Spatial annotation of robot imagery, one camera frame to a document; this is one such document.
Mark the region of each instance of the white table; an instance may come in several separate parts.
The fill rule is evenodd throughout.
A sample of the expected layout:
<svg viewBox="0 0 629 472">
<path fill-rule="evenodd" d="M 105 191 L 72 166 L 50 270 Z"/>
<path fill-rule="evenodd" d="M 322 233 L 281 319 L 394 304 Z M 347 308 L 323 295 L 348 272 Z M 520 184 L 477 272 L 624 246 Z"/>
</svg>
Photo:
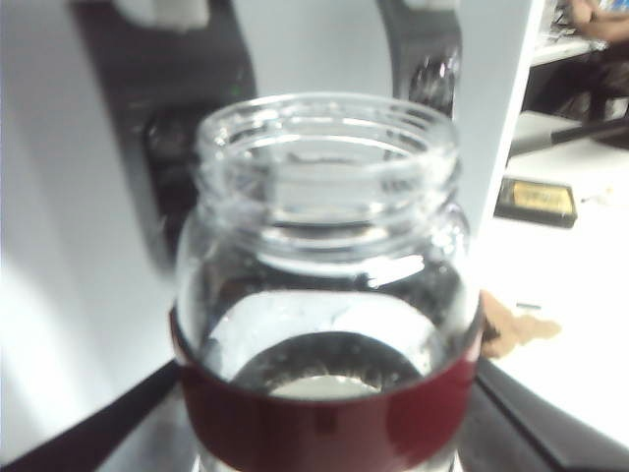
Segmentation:
<svg viewBox="0 0 629 472">
<path fill-rule="evenodd" d="M 526 112 L 516 136 L 575 124 Z M 571 185 L 579 216 L 572 229 L 494 218 L 482 233 L 483 287 L 510 308 L 541 306 L 562 327 L 495 364 L 629 446 L 629 151 L 582 140 L 515 157 L 506 175 Z M 580 203 L 607 187 L 612 206 Z"/>
<path fill-rule="evenodd" d="M 581 36 L 564 36 L 557 41 L 549 39 L 547 43 L 536 48 L 533 53 L 531 67 L 579 56 L 603 48 L 604 42 L 585 39 Z"/>
</svg>

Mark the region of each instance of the jar neck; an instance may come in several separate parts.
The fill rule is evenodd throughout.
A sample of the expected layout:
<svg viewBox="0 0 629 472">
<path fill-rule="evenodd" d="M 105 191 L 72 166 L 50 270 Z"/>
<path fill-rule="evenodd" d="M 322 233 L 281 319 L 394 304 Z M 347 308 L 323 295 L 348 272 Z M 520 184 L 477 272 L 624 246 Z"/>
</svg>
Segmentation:
<svg viewBox="0 0 629 472">
<path fill-rule="evenodd" d="M 393 99 L 305 93 L 233 105 L 200 125 L 200 203 L 265 249 L 350 257 L 428 231 L 454 194 L 449 120 Z"/>
</svg>

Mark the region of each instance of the jar rim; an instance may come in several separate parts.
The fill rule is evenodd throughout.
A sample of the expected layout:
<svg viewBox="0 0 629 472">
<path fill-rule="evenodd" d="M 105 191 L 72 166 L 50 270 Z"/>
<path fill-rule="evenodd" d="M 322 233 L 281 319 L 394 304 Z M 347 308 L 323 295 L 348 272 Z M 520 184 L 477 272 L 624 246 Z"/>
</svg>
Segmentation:
<svg viewBox="0 0 629 472">
<path fill-rule="evenodd" d="M 449 201 L 459 170 L 447 116 L 379 95 L 254 98 L 208 115 L 198 133 L 201 198 L 230 226 L 254 231 L 269 220 L 427 218 Z"/>
</svg>

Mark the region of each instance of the gold label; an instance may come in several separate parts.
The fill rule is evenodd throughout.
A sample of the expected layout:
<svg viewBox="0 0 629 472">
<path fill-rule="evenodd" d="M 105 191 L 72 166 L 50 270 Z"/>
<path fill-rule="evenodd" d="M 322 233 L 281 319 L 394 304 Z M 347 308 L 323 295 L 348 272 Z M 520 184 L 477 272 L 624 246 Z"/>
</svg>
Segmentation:
<svg viewBox="0 0 629 472">
<path fill-rule="evenodd" d="M 515 182 L 513 184 L 513 202 L 518 207 L 555 213 L 573 212 L 570 194 L 568 189 L 563 187 Z"/>
</svg>

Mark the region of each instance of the glass jar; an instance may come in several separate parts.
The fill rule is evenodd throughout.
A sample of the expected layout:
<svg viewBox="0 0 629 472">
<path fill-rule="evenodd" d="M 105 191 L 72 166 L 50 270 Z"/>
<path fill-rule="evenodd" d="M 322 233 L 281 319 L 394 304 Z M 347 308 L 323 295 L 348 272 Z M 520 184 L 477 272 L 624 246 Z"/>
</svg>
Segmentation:
<svg viewBox="0 0 629 472">
<path fill-rule="evenodd" d="M 449 470 L 479 352 L 450 121 L 302 93 L 200 124 L 171 315 L 209 470 Z"/>
</svg>

